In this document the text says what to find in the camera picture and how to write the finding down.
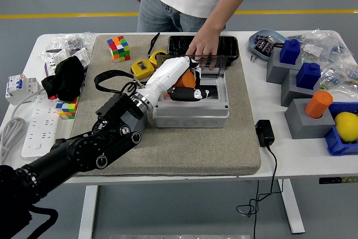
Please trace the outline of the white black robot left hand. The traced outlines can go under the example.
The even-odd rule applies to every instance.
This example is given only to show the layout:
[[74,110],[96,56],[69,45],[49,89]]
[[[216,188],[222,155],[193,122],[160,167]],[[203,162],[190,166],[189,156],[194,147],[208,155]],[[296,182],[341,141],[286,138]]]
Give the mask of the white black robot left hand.
[[140,88],[131,97],[136,106],[144,111],[153,109],[159,97],[168,93],[173,101],[194,102],[205,99],[215,93],[214,89],[200,87],[196,82],[195,88],[175,87],[174,84],[189,69],[194,69],[201,78],[199,63],[188,56],[166,59],[147,81],[144,88]]

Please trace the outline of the person's left hand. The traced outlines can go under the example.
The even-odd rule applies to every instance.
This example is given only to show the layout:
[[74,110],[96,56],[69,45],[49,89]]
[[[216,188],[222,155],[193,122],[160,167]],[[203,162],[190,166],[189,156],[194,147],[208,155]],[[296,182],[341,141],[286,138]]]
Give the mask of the person's left hand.
[[216,55],[220,34],[221,31],[200,29],[190,43],[186,55]]

